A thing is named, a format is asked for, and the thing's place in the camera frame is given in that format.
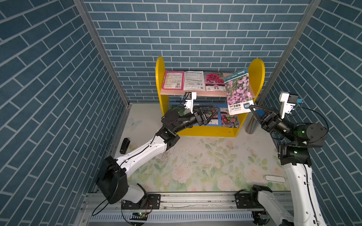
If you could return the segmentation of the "purple flower seed packet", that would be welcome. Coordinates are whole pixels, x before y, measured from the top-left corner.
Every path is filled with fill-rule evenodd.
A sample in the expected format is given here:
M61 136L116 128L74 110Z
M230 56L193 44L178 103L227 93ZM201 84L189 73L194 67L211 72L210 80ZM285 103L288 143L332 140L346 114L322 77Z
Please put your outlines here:
M238 71L224 78L227 92L229 115L249 113L249 107L254 104L249 88L248 69Z

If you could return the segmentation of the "magenta hollyhock seed packet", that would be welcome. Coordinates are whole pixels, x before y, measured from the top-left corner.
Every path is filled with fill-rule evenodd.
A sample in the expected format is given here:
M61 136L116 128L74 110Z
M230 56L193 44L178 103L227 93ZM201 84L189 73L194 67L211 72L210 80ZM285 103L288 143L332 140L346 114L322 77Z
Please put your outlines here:
M224 75L222 72L204 72L205 88L208 92L225 92Z

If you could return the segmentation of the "white text seed packet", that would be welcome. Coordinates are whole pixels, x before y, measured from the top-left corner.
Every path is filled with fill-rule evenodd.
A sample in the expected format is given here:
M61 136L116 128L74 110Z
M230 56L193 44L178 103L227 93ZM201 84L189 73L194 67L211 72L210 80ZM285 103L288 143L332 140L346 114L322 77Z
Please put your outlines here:
M184 72L183 90L205 91L205 78L203 71Z

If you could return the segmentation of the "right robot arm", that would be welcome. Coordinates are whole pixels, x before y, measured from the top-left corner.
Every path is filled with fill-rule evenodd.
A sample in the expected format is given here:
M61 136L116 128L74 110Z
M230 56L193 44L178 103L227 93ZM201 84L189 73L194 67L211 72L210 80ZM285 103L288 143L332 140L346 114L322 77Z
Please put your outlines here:
M249 109L263 130L275 132L289 140L288 143L280 143L277 150L290 184L294 214L291 215L279 203L267 186L252 186L248 198L250 205L267 212L278 226L325 226L312 179L309 149L324 145L329 125L310 122L293 124L282 118L274 108L251 105Z

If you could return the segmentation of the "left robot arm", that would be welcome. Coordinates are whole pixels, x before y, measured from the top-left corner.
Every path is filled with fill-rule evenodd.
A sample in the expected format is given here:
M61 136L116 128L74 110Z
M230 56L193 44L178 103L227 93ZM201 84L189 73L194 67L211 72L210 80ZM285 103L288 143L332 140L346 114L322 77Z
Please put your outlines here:
M217 113L218 107L213 105L197 105L183 116L176 109L169 110L161 119L162 127L151 140L116 159L112 156L105 158L96 177L96 185L106 201L115 204L125 200L143 206L148 193L141 185L129 185L129 177L146 162L172 148L180 139L178 132L195 124L206 126Z

